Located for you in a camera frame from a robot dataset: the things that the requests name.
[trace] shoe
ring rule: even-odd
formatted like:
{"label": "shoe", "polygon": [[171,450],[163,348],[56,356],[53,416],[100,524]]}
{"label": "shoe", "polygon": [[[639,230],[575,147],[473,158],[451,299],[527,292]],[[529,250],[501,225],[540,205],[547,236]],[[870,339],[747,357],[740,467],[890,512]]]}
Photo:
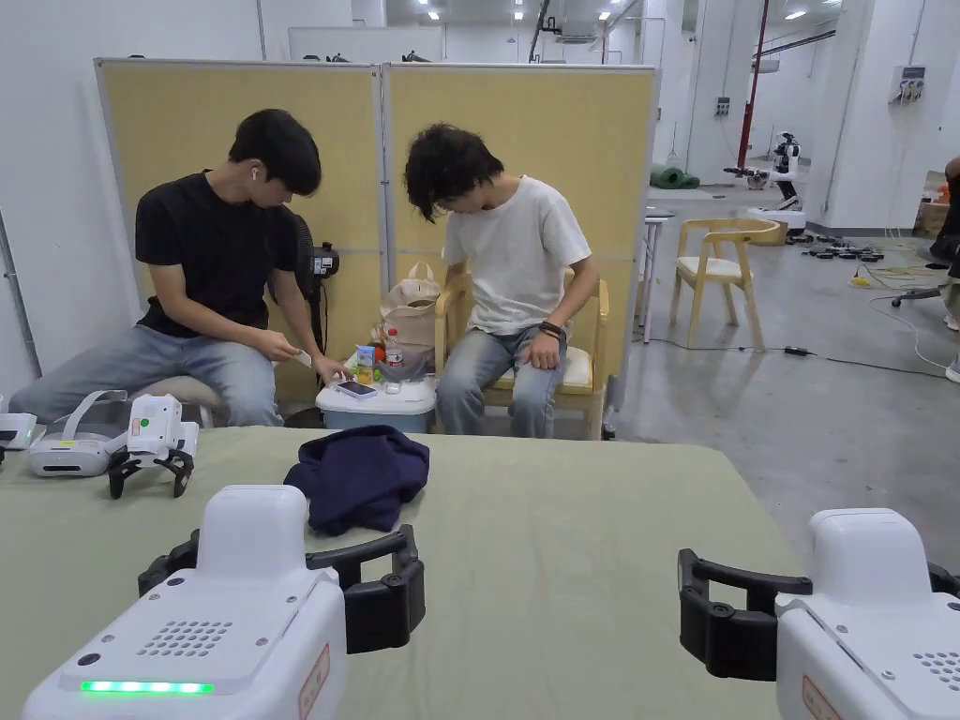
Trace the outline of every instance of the shoe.
{"label": "shoe", "polygon": [[953,362],[947,368],[947,380],[960,383],[960,354],[953,358]]}

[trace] dark blue cloth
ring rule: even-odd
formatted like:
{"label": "dark blue cloth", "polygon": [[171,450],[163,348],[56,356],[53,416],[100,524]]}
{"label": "dark blue cloth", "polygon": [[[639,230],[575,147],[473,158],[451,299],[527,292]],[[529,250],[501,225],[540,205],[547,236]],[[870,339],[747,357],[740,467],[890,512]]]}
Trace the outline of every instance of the dark blue cloth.
{"label": "dark blue cloth", "polygon": [[310,501],[307,524],[324,535],[351,527],[389,533],[426,485],[430,449],[399,430],[369,425],[344,430],[300,446],[300,461],[284,485]]}

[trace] label sticker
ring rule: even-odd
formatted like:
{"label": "label sticker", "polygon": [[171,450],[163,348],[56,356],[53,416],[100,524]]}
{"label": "label sticker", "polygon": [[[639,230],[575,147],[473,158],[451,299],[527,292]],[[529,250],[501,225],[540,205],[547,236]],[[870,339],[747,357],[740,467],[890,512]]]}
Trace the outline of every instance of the label sticker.
{"label": "label sticker", "polygon": [[306,720],[310,714],[310,710],[313,709],[313,704],[320,697],[320,691],[324,689],[324,683],[329,675],[330,643],[327,643],[300,689],[300,720]]}
{"label": "label sticker", "polygon": [[804,675],[804,705],[817,720],[843,720],[820,689]]}

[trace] yellow partition panel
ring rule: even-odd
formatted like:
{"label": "yellow partition panel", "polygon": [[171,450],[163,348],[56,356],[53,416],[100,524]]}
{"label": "yellow partition panel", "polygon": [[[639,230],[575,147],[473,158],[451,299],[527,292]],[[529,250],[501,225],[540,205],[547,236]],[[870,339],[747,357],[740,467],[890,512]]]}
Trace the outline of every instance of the yellow partition panel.
{"label": "yellow partition panel", "polygon": [[[263,108],[291,112],[320,149],[324,179],[291,209],[314,242],[331,242],[340,273],[325,286],[327,349],[348,357],[369,337],[380,299],[380,120],[378,70],[369,66],[269,65],[153,60],[98,60],[111,149],[132,242],[136,205],[151,188],[227,158],[237,125]],[[145,295],[152,286],[141,273]],[[271,327],[286,330],[273,308]],[[307,400],[316,392],[305,368],[277,372],[277,396]]]}
{"label": "yellow partition panel", "polygon": [[[610,285],[608,365],[620,373],[643,222],[654,71],[418,64],[391,65],[387,77],[396,275],[404,276],[419,253],[439,253],[444,244],[445,220],[425,223],[406,198],[411,141],[437,122],[479,132],[507,172],[547,182],[570,202]],[[574,345],[592,331],[582,325],[575,327]]]}

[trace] phone screen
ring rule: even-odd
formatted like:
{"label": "phone screen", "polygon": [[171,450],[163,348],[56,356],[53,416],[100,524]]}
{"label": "phone screen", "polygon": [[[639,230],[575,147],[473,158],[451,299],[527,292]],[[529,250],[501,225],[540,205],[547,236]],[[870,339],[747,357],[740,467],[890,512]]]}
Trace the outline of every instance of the phone screen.
{"label": "phone screen", "polygon": [[342,382],[338,387],[343,388],[344,390],[349,390],[355,395],[369,395],[370,393],[375,393],[376,389],[363,385],[359,382],[354,382],[353,380],[348,380],[347,382]]}

